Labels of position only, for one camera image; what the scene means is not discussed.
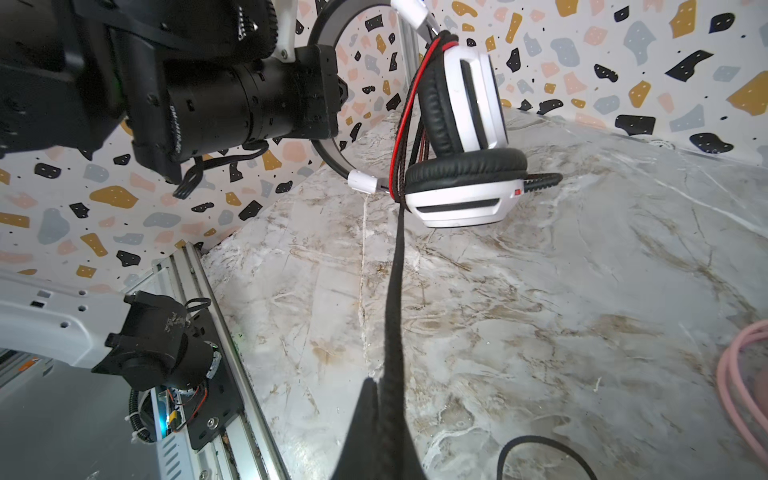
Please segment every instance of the gray marble table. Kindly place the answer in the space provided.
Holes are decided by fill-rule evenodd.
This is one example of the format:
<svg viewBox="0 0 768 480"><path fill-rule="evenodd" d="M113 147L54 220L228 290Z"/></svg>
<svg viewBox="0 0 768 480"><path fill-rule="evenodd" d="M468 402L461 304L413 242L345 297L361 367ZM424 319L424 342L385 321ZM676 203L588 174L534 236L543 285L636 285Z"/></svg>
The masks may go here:
<svg viewBox="0 0 768 480"><path fill-rule="evenodd" d="M506 115L528 171L559 187L483 227L406 214L406 408L428 476L494 478L501 445L538 434L601 479L765 477L714 370L768 316L768 170ZM348 158L383 174L394 121ZM204 259L293 478L330 476L381 374L396 213L324 167ZM513 456L507 478L586 478L543 447Z"/></svg>

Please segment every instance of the pink hose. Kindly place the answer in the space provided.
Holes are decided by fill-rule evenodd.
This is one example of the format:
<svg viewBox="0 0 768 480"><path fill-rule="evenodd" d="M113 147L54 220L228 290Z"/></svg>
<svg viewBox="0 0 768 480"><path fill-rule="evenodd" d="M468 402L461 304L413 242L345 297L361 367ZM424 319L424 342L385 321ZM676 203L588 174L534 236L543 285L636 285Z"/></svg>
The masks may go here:
<svg viewBox="0 0 768 480"><path fill-rule="evenodd" d="M755 435L752 435L741 415L739 415L728 389L728 381L730 380L736 388L742 403L757 420L760 427L768 433L768 419L755 403L749 390L746 389L741 372L739 371L739 352L741 349L751 343L765 339L768 339L768 320L753 323L733 339L733 342L723 352L723 356L720 357L720 361L717 363L717 391L720 394L720 401L723 403L725 411L728 412L731 421L733 421L744 441L754 450L758 458L768 465L768 452L757 441Z"/></svg>

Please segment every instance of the leather ear pad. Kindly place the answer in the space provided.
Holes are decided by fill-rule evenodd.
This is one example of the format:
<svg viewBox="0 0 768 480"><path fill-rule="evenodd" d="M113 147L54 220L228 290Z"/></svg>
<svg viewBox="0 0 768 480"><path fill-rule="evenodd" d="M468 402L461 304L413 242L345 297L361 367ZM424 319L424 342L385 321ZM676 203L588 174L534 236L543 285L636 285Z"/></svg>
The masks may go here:
<svg viewBox="0 0 768 480"><path fill-rule="evenodd" d="M429 144L438 157L464 151L453 118L451 98L445 83L445 66L442 55L438 56L424 70L417 89L422 109L424 127L429 135Z"/></svg>
<svg viewBox="0 0 768 480"><path fill-rule="evenodd" d="M406 170L406 194L465 185L517 180L528 175L528 160L516 148L447 155Z"/></svg>

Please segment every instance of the terrazzo wall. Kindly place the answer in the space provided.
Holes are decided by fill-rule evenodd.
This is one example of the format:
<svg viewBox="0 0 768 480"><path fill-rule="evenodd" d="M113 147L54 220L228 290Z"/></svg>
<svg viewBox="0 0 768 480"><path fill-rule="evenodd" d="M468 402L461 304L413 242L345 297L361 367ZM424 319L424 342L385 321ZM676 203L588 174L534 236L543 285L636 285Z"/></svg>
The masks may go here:
<svg viewBox="0 0 768 480"><path fill-rule="evenodd" d="M306 44L323 0L299 2L296 46ZM337 48L349 100L339 113L341 148L378 124L404 92L396 14L374 8ZM186 200L136 163L119 127L90 154L71 148L0 159L0 268L93 290L122 290L184 242L210 249L322 163L308 141L269 140L256 160L209 170ZM244 154L239 147L222 154Z"/></svg>
<svg viewBox="0 0 768 480"><path fill-rule="evenodd" d="M427 0L502 103L768 166L765 0Z"/></svg>

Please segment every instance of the headset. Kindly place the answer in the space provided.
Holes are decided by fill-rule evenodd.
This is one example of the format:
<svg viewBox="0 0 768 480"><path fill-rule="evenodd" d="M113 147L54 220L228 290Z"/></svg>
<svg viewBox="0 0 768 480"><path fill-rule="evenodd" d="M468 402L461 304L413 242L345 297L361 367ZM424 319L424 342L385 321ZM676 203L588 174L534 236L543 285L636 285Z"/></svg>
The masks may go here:
<svg viewBox="0 0 768 480"><path fill-rule="evenodd" d="M339 25L336 17L346 10L345 4L352 3L358 8L382 4L380 0L362 0L337 2L334 10L326 7L310 44L334 41L334 45L341 35L333 28ZM423 2L392 0L391 6L423 38L432 41L437 37L440 27ZM525 192L552 187L562 180L560 174L528 175L525 154L508 146L498 86L486 53L451 41L415 83L421 121L436 158L414 163L406 170L404 197L408 209L427 227L498 222ZM392 181L355 169L333 140L313 143L352 189L392 193Z"/></svg>

